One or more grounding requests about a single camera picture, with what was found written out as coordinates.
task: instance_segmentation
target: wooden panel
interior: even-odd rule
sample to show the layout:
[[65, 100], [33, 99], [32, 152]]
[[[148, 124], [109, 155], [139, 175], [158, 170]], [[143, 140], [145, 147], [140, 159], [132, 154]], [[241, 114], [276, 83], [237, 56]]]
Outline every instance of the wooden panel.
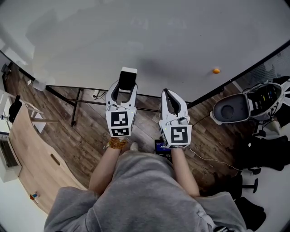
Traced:
[[9, 140], [22, 165], [21, 183], [28, 194], [39, 194], [37, 205], [46, 213], [49, 213], [60, 187], [86, 189], [72, 175], [55, 149], [37, 134], [25, 105], [17, 114]]

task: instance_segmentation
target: blue screen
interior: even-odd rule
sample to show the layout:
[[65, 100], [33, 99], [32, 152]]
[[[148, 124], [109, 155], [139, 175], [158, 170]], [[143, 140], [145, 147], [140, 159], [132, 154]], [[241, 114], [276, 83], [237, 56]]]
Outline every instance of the blue screen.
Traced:
[[166, 152], [171, 151], [170, 148], [166, 148], [164, 143], [156, 143], [156, 152]]

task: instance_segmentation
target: handle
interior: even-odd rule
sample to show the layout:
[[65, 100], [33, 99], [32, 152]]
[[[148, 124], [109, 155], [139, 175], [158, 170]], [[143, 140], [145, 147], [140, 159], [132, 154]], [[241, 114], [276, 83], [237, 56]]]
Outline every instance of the handle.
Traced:
[[50, 154], [50, 157], [54, 160], [54, 162], [60, 166], [60, 162], [58, 161], [58, 159], [53, 155], [53, 154]]

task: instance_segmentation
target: person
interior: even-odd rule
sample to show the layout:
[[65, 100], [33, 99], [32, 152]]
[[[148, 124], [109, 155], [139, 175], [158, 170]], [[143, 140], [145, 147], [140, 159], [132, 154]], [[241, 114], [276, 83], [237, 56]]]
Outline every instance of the person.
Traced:
[[243, 232], [246, 225], [229, 193], [202, 198], [181, 148], [166, 158], [111, 138], [89, 188], [60, 188], [45, 232]]

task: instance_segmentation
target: gripper device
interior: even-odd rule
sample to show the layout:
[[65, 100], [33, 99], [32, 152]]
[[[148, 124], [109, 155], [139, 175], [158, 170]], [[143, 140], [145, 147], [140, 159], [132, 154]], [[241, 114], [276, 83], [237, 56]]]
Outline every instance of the gripper device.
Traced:
[[[106, 94], [106, 120], [112, 137], [126, 137], [132, 133], [137, 109], [137, 69], [123, 67], [120, 78]], [[117, 104], [119, 89], [130, 91], [129, 98]]]
[[190, 145], [191, 125], [185, 101], [169, 89], [162, 91], [161, 101], [162, 119], [159, 121], [159, 127], [166, 148]]

